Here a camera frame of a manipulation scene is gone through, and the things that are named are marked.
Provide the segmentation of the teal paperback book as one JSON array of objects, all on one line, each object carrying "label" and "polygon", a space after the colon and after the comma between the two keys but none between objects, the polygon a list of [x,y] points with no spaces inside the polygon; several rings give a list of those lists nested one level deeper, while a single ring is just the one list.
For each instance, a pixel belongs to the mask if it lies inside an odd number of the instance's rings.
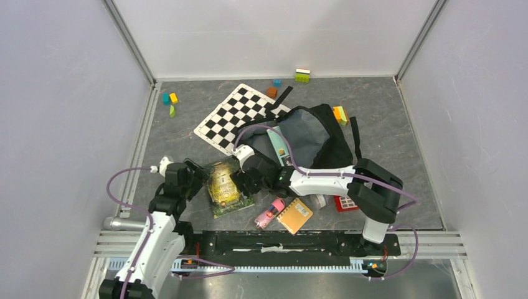
[{"label": "teal paperback book", "polygon": [[271,130],[267,129],[266,132],[281,166],[291,166],[290,152],[286,143],[280,135],[280,128],[276,126],[273,127]]}]

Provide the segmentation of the black backpack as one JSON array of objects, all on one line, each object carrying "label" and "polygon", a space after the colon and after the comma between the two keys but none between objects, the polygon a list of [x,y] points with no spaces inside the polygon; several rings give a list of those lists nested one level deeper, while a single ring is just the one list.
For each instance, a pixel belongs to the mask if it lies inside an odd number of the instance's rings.
[{"label": "black backpack", "polygon": [[[292,87],[279,96],[275,104],[266,111],[269,113],[289,95]],[[360,149],[361,139],[355,117],[349,118],[354,148],[351,149],[340,124],[336,121],[332,108],[328,104],[306,108],[297,106],[285,115],[249,121],[236,131],[235,144],[251,146],[255,152],[261,153],[275,164],[281,166],[271,141],[266,132],[269,126],[278,126],[281,134],[286,138],[294,154],[298,166],[313,169],[330,169],[350,166],[354,160],[362,158]]]}]

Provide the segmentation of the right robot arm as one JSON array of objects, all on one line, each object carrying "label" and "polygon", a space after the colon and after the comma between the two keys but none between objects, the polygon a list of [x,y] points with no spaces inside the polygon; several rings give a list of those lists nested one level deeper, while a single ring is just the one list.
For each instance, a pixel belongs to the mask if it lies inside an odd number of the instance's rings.
[{"label": "right robot arm", "polygon": [[336,169],[309,169],[295,165],[280,166],[253,151],[234,154],[249,185],[278,197],[312,194],[345,196],[365,215],[359,238],[361,249],[376,254],[385,245],[385,234],[395,222],[403,182],[373,161],[361,158],[357,164]]}]

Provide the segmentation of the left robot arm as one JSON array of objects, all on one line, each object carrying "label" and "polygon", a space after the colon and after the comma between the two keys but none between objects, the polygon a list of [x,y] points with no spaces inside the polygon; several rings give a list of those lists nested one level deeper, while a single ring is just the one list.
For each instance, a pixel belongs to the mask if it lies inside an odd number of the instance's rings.
[{"label": "left robot arm", "polygon": [[147,209],[129,206],[145,214],[146,222],[124,266],[101,283],[100,298],[158,298],[177,256],[196,245],[192,224],[179,219],[187,202],[206,184],[207,171],[191,159],[177,163],[166,156],[147,170],[159,173],[164,182]]}]

